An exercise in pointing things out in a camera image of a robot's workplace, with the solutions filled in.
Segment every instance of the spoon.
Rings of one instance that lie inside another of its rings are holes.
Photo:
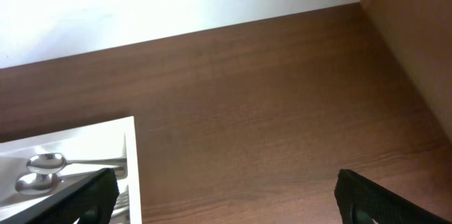
[[[94,164],[94,165],[121,165],[126,163],[126,158],[115,158],[109,160],[71,160],[68,161],[60,153],[45,153],[31,157],[27,161],[30,172],[40,175],[49,175],[61,171],[70,164]]]
[[[113,170],[117,177],[122,177],[125,174],[125,169],[123,167],[115,167]],[[26,174],[19,177],[15,189],[17,192],[24,195],[45,194],[56,188],[60,182],[64,182],[65,180],[79,180],[90,173],[93,172],[65,175],[63,177],[58,176],[58,174]]]

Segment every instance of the wood grain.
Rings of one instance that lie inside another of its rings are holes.
[[[359,4],[4,69],[0,84],[2,141],[133,115],[144,223],[341,223],[340,168],[452,219],[451,144]]]
[[[451,0],[361,0],[452,138]]]

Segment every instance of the silver spoon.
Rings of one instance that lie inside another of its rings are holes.
[[[55,174],[70,164],[94,164],[94,165],[124,165],[126,158],[115,158],[109,160],[71,160],[68,161],[60,153],[45,153],[31,157],[27,161],[30,172],[40,175]]]
[[[123,167],[113,168],[114,173],[117,177],[123,177],[125,175],[125,169]],[[86,175],[93,172],[84,172],[74,175],[65,175],[63,177],[58,176],[58,174],[26,174],[21,177],[16,182],[15,189],[17,192],[24,195],[39,195],[50,192],[57,187],[58,183],[65,180],[79,180]]]

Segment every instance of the brown wooden surface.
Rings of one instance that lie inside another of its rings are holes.
[[[4,69],[0,84],[2,141],[133,115],[144,223],[341,223],[340,168],[452,219],[451,144],[359,4]]]
[[[361,0],[452,138],[452,0]]]

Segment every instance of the wall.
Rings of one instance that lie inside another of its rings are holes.
[[[359,0],[0,0],[0,68]]]
[[[452,138],[452,0],[361,0]]]

